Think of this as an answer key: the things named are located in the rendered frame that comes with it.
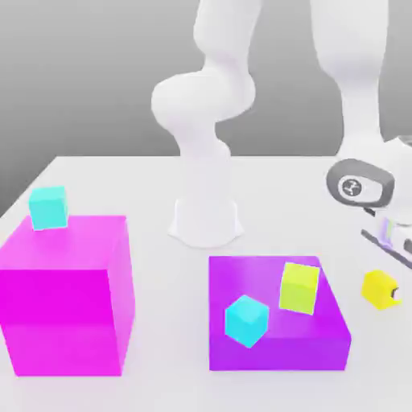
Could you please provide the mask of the large purple box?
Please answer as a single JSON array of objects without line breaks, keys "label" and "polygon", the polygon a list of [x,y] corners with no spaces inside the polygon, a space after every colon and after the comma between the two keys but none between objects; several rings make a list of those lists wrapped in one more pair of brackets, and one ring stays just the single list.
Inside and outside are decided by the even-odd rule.
[{"label": "large purple box", "polygon": [[[318,267],[316,256],[211,256],[208,261],[209,368],[343,370],[351,335],[324,273],[312,315],[279,306],[286,262]],[[225,311],[241,296],[269,308],[268,329],[247,348],[225,332]]]}]

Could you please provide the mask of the small yellow-green cube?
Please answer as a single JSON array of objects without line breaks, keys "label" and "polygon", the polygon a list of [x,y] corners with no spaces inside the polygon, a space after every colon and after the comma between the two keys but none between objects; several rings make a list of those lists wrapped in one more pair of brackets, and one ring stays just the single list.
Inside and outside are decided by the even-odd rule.
[{"label": "small yellow-green cube", "polygon": [[320,268],[286,262],[282,272],[279,308],[313,315],[319,284]]}]

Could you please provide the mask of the small cyan cube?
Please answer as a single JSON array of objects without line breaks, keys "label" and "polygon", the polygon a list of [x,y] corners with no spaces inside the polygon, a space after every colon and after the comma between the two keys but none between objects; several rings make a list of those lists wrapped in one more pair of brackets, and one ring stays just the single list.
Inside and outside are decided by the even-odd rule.
[{"label": "small cyan cube", "polygon": [[68,226],[68,199],[64,186],[35,188],[28,204],[35,231]]},{"label": "small cyan cube", "polygon": [[242,295],[225,309],[225,335],[252,348],[266,334],[269,315],[267,305]]}]

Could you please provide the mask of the small yellow cube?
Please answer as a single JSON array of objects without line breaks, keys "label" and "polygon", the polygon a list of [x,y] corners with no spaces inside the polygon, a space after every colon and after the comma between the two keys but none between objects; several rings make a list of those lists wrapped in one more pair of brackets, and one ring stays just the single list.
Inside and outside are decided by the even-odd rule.
[{"label": "small yellow cube", "polygon": [[398,282],[383,270],[372,270],[365,274],[361,295],[378,310],[400,305]]}]

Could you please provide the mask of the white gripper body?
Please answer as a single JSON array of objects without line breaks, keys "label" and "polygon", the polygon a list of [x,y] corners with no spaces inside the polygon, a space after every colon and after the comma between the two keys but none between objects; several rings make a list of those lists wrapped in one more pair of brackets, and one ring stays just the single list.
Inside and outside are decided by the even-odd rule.
[{"label": "white gripper body", "polygon": [[366,229],[362,229],[360,234],[404,267],[407,267],[412,274],[412,229],[401,228],[399,232],[395,232],[391,244],[385,244]]}]

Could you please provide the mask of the large magenta box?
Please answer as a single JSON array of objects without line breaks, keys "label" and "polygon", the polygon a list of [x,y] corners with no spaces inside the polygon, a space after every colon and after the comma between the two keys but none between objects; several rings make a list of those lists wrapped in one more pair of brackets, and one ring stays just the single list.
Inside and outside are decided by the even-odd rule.
[{"label": "large magenta box", "polygon": [[0,247],[0,328],[14,372],[120,376],[135,299],[125,216],[26,217]]}]

